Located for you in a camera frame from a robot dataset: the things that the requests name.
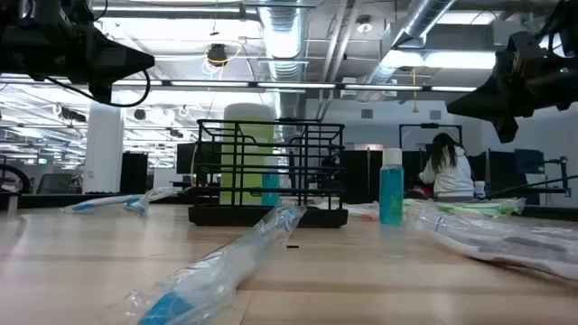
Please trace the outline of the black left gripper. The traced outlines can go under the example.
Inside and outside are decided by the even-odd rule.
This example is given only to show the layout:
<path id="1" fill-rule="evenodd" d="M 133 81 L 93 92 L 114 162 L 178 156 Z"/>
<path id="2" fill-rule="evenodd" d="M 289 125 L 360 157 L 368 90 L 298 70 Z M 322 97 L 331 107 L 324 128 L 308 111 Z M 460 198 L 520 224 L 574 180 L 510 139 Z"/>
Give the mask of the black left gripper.
<path id="1" fill-rule="evenodd" d="M 108 39 L 91 23 L 28 22 L 24 29 L 26 74 L 33 79 L 61 77 L 88 82 L 89 93 L 103 104 L 112 98 L 108 83 L 155 64 L 153 55 Z"/>

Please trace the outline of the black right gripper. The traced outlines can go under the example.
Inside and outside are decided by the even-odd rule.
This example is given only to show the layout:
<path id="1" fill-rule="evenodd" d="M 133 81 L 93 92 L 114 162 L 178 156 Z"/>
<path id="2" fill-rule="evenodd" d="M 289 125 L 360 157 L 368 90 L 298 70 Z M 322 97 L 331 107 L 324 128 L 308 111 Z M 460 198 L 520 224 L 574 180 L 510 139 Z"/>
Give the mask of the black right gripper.
<path id="1" fill-rule="evenodd" d="M 547 67 L 545 99 L 541 108 L 555 107 L 558 111 L 566 111 L 570 107 L 570 102 L 564 98 L 564 83 L 570 72 L 568 60 L 556 54 L 552 47 L 547 49 L 547 58 L 552 62 Z M 459 116 L 499 116 L 495 122 L 498 138 L 502 143 L 511 143 L 516 138 L 518 124 L 514 117 L 506 115 L 516 111 L 516 101 L 527 91 L 526 83 L 541 70 L 545 50 L 532 33 L 515 32 L 508 37 L 507 46 L 495 52 L 495 59 L 489 78 L 471 93 L 449 103 L 447 109 Z"/>

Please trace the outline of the blue toothbrush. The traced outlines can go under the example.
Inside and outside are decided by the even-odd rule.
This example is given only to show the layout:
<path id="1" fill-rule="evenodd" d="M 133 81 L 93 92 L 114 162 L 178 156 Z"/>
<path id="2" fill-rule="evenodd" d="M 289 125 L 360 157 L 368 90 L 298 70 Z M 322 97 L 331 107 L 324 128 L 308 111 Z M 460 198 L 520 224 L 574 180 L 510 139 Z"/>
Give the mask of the blue toothbrush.
<path id="1" fill-rule="evenodd" d="M 251 229 L 105 312 L 109 325 L 206 325 L 230 305 L 240 283 L 285 246 L 306 208 L 279 204 Z"/>
<path id="2" fill-rule="evenodd" d="M 178 193 L 179 191 L 176 188 L 154 188 L 145 194 L 131 194 L 85 200 L 81 203 L 61 208 L 61 211 L 65 213 L 80 213 L 82 211 L 94 209 L 96 207 L 122 205 L 126 210 L 133 211 L 139 215 L 144 215 L 148 211 L 148 206 L 151 202 L 165 199 L 173 195 L 177 195 Z"/>

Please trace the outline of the purple toothbrush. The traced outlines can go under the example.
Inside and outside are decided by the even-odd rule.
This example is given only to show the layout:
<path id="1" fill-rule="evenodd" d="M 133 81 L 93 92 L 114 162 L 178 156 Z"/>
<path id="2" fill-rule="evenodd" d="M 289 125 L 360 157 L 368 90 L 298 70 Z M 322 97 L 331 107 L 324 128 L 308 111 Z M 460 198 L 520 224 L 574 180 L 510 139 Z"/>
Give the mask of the purple toothbrush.
<path id="1" fill-rule="evenodd" d="M 575 223 L 489 218 L 475 209 L 424 200 L 405 200 L 403 212 L 409 225 L 458 254 L 578 282 Z"/>
<path id="2" fill-rule="evenodd" d="M 437 217 L 433 231 L 481 253 L 578 254 L 578 222 L 522 217 Z"/>

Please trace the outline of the teal mouthwash bottle white cap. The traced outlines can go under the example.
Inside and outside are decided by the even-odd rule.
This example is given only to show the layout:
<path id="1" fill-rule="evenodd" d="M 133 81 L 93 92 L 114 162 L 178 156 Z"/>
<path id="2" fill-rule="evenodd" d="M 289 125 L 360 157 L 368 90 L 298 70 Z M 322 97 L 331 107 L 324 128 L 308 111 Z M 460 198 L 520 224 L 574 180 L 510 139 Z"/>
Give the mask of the teal mouthwash bottle white cap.
<path id="1" fill-rule="evenodd" d="M 279 193 L 276 190 L 279 188 L 279 174 L 277 168 L 277 158 L 274 156 L 267 156 L 264 159 L 265 169 L 262 174 L 262 188 L 261 205 L 274 207 L 279 201 Z"/>
<path id="2" fill-rule="evenodd" d="M 379 172 L 378 218 L 382 225 L 400 225 L 404 207 L 404 168 L 402 150 L 383 150 Z"/>

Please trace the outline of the dark background monitor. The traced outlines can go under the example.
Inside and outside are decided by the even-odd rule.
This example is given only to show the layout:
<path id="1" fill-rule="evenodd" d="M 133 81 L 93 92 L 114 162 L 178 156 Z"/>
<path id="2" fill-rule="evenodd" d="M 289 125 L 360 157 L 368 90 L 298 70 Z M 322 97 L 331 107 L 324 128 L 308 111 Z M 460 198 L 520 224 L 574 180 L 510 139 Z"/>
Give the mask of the dark background monitor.
<path id="1" fill-rule="evenodd" d="M 516 171 L 519 174 L 543 174 L 544 153 L 538 150 L 516 149 L 514 151 Z"/>

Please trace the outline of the white column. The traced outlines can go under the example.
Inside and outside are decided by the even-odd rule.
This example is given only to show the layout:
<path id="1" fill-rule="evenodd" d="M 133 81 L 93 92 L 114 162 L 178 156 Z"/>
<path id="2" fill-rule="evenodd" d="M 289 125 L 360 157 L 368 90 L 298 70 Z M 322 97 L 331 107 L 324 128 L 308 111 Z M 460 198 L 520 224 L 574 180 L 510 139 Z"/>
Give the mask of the white column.
<path id="1" fill-rule="evenodd" d="M 89 105 L 83 192 L 119 192 L 125 113 L 121 108 Z"/>

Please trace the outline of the person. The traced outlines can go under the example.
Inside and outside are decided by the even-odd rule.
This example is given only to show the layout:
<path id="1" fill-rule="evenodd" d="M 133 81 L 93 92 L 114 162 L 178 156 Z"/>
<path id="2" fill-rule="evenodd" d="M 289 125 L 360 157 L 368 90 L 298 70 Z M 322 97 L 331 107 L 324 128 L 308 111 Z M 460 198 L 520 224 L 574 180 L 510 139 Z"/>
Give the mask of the person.
<path id="1" fill-rule="evenodd" d="M 418 177 L 422 183 L 433 186 L 433 195 L 438 200 L 466 200 L 474 196 L 466 152 L 446 133 L 433 138 L 430 157 Z"/>

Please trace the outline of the black cabinet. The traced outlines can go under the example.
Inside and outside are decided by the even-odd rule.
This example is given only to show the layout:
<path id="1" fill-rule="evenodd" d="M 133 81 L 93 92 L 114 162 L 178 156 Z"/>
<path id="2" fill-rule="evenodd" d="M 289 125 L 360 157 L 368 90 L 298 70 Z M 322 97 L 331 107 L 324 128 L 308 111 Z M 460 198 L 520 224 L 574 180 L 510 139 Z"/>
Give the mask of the black cabinet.
<path id="1" fill-rule="evenodd" d="M 123 153 L 120 192 L 122 194 L 144 194 L 148 155 L 145 153 Z"/>

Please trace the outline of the grey mesh office chair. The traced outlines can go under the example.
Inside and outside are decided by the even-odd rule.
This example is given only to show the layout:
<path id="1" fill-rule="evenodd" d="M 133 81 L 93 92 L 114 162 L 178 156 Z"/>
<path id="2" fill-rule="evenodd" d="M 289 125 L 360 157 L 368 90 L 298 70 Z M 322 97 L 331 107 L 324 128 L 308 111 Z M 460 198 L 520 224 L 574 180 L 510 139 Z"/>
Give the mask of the grey mesh office chair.
<path id="1" fill-rule="evenodd" d="M 37 194 L 68 194 L 72 175 L 68 173 L 45 173 L 37 186 Z"/>

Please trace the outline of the green wipes canister white lid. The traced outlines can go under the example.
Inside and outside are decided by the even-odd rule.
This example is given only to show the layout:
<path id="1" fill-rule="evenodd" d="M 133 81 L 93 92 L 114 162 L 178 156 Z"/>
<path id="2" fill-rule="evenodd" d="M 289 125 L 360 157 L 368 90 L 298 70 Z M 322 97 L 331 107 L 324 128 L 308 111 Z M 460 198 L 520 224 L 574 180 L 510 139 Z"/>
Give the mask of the green wipes canister white lid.
<path id="1" fill-rule="evenodd" d="M 221 144 L 222 188 L 262 188 L 266 158 L 273 152 L 275 111 L 266 105 L 237 103 L 225 107 Z"/>

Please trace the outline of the long ceiling light strip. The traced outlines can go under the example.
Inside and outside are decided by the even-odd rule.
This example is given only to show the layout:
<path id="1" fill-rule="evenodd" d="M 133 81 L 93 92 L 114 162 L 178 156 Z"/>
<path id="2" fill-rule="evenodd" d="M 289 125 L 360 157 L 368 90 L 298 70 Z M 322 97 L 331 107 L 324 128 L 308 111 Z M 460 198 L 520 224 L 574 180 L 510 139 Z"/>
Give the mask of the long ceiling light strip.
<path id="1" fill-rule="evenodd" d="M 0 84 L 54 85 L 49 80 L 35 81 L 30 78 L 0 78 Z M 113 88 L 130 87 L 145 88 L 145 80 L 119 80 L 112 84 Z M 428 85 L 397 85 L 397 84 L 347 84 L 347 83 L 292 83 L 292 82 L 263 82 L 263 81 L 219 81 L 219 80 L 152 80 L 152 88 L 262 88 L 262 89 L 328 89 L 352 91 L 403 91 L 403 92 L 439 92 L 439 93 L 469 93 L 474 87 L 458 86 L 428 86 Z"/>

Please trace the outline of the black background rig frame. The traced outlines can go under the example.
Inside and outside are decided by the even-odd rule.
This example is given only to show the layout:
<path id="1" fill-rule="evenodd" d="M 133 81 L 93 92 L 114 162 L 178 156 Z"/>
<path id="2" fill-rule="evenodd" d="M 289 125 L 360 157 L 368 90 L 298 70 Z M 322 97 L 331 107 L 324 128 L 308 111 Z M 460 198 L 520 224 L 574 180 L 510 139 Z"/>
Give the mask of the black background rig frame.
<path id="1" fill-rule="evenodd" d="M 463 144 L 463 131 L 461 125 L 438 124 L 438 123 L 400 124 L 398 126 L 398 146 L 400 149 L 404 149 L 405 128 L 420 128 L 420 129 L 455 128 L 458 132 L 458 135 L 457 136 L 453 135 L 452 139 L 458 144 Z"/>

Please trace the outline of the silver ventilation duct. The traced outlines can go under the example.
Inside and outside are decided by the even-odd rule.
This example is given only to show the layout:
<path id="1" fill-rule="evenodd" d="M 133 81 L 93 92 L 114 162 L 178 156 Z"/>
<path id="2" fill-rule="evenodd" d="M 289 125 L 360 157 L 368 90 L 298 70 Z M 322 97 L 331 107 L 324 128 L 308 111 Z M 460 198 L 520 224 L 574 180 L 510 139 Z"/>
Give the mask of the silver ventilation duct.
<path id="1" fill-rule="evenodd" d="M 274 82 L 298 83 L 304 80 L 303 57 L 304 9 L 299 0 L 281 0 L 280 5 L 266 5 L 258 9 L 263 24 L 263 38 Z"/>
<path id="2" fill-rule="evenodd" d="M 423 56 L 409 50 L 422 49 L 425 46 L 427 34 L 456 1 L 412 0 L 406 15 L 387 25 L 379 43 L 380 59 L 360 82 L 385 85 L 397 70 L 422 66 Z"/>

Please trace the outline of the black aluminium table frame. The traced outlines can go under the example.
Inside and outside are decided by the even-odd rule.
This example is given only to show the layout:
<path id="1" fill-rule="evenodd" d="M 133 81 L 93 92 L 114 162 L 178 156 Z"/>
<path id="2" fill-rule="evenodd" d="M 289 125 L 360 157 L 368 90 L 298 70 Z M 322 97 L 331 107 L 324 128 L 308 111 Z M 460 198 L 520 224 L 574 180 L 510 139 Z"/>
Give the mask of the black aluminium table frame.
<path id="1" fill-rule="evenodd" d="M 90 194 L 20 194 L 17 196 L 19 209 L 61 208 L 86 200 L 116 198 L 109 193 Z M 194 195 L 170 196 L 154 201 L 154 204 L 173 204 L 186 206 L 218 206 L 217 198 L 196 197 Z M 526 205 L 523 216 L 578 222 L 578 208 L 546 207 Z"/>

